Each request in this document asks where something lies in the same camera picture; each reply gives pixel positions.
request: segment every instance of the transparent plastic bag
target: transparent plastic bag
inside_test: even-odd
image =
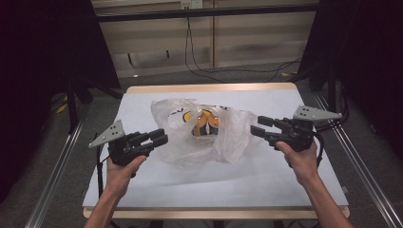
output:
[[[151,112],[169,139],[158,148],[159,155],[180,167],[209,161],[234,163],[246,148],[261,142],[250,134],[250,125],[258,120],[250,111],[178,98],[153,102]]]

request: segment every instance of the electrical cord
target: electrical cord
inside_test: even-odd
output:
[[[104,163],[104,161],[106,161],[107,159],[109,159],[109,157],[110,157],[110,156],[108,155],[104,160],[101,161],[101,163]]]
[[[94,140],[97,139],[98,136],[98,132],[95,133],[95,137]],[[97,176],[98,176],[98,195],[100,198],[101,195],[104,193],[104,179],[103,179],[103,172],[102,172],[102,168],[104,165],[104,161],[106,160],[101,160],[101,146],[98,145],[97,146]],[[109,223],[110,226],[114,227],[114,228],[120,228],[120,226],[118,224],[116,224],[114,221],[111,221]]]
[[[317,133],[314,132],[313,135],[317,138],[317,140],[319,141],[319,154],[317,155],[317,167],[319,167],[320,162],[322,161],[322,155],[323,155],[323,149],[325,147],[325,141],[323,140],[323,137]]]
[[[271,70],[254,70],[254,69],[219,69],[219,70],[205,70],[205,69],[202,69],[202,68],[199,67],[199,65],[197,64],[196,59],[195,59],[194,46],[193,46],[193,36],[192,36],[192,29],[191,29],[191,27],[190,27],[190,20],[189,20],[189,18],[187,18],[186,46],[185,46],[185,50],[184,50],[184,61],[185,61],[186,67],[187,67],[192,73],[194,73],[195,75],[202,76],[202,77],[206,77],[206,78],[210,78],[210,79],[213,79],[213,80],[215,80],[215,81],[217,81],[217,82],[220,82],[220,83],[225,83],[225,82],[224,82],[224,81],[221,81],[221,80],[219,80],[219,79],[213,78],[213,77],[211,77],[211,76],[199,74],[199,73],[195,72],[194,70],[192,70],[192,69],[189,67],[189,65],[188,65],[188,63],[187,63],[187,48],[188,48],[188,42],[187,42],[187,41],[188,41],[188,39],[189,39],[189,36],[190,36],[190,45],[191,45],[191,52],[192,52],[193,62],[194,62],[194,64],[195,64],[196,68],[197,68],[198,70],[200,70],[201,72],[204,72],[204,73],[220,73],[220,72],[272,73],[272,72],[275,72],[275,74],[274,74],[271,78],[269,78],[267,81],[264,81],[265,83],[268,83],[268,82],[270,82],[270,81],[272,81],[273,79],[276,78],[276,76],[278,75],[278,72],[279,72],[280,70],[285,69],[285,68],[287,68],[287,67],[289,67],[289,66],[291,66],[291,65],[293,65],[293,64],[295,64],[295,63],[299,63],[299,60],[301,59],[301,58],[297,58],[296,60],[294,60],[294,61],[292,61],[292,62],[284,63],[284,64],[278,66],[276,69],[271,69]]]

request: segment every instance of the human hand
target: human hand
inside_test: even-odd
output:
[[[312,142],[311,147],[301,152],[296,152],[285,142],[277,142],[277,148],[284,154],[284,159],[291,163],[297,176],[297,181],[302,186],[315,181],[317,172],[317,145]]]
[[[107,179],[106,190],[110,191],[119,199],[127,192],[131,175],[139,170],[140,165],[146,160],[146,156],[139,156],[127,166],[114,164],[111,158],[106,160]]]

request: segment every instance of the power cable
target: power cable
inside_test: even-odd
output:
[[[204,73],[220,73],[220,72],[271,73],[271,72],[275,72],[275,74],[274,74],[271,78],[269,78],[267,81],[265,81],[265,83],[268,83],[268,82],[272,81],[272,80],[277,76],[277,74],[278,74],[278,72],[279,72],[280,70],[285,69],[285,68],[291,66],[292,64],[299,63],[299,60],[301,59],[301,58],[297,58],[296,60],[294,60],[294,61],[292,61],[292,62],[284,63],[284,64],[280,65],[279,67],[277,67],[276,69],[272,69],[272,70],[254,70],[254,69],[219,69],[219,70],[205,70],[205,69],[202,69],[202,68],[199,67],[199,65],[197,64],[196,59],[195,59],[194,46],[193,46],[193,36],[192,36],[192,29],[191,29],[191,27],[190,27],[190,20],[189,20],[189,18],[187,18],[186,46],[185,46],[185,51],[184,51],[184,58],[185,58],[186,67],[187,67],[192,73],[194,73],[195,75],[202,76],[202,77],[206,77],[206,78],[210,78],[210,79],[213,79],[213,80],[218,81],[218,82],[220,82],[220,83],[225,83],[225,82],[224,82],[224,81],[221,81],[221,80],[219,80],[219,79],[213,78],[213,77],[211,77],[211,76],[199,74],[199,73],[195,72],[194,70],[192,70],[192,69],[189,67],[189,65],[188,65],[188,63],[187,63],[187,47],[188,47],[188,42],[187,42],[187,41],[188,41],[188,39],[189,39],[189,36],[190,36],[190,44],[191,44],[191,52],[192,52],[193,62],[194,62],[194,64],[195,64],[196,68],[197,68],[198,70],[204,72]]]

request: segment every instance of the black backdrop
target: black backdrop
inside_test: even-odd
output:
[[[317,13],[299,71],[324,61],[349,96],[403,159],[403,2],[321,0],[334,6]],[[319,90],[329,68],[310,76]]]
[[[0,201],[30,161],[51,97],[66,91],[70,77],[120,86],[99,24],[63,19],[94,15],[89,0],[0,2]]]

